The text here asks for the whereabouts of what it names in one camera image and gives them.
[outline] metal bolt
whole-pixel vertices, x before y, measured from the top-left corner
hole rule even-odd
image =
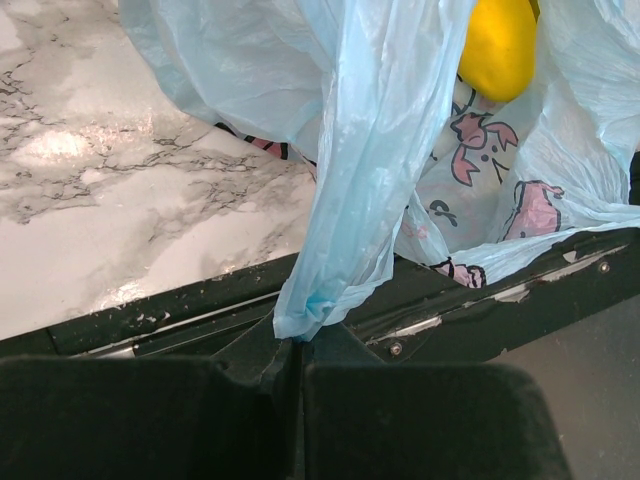
[[[397,357],[402,353],[402,345],[400,345],[399,343],[394,343],[393,345],[391,345],[391,347],[389,347],[389,353],[392,357]]]

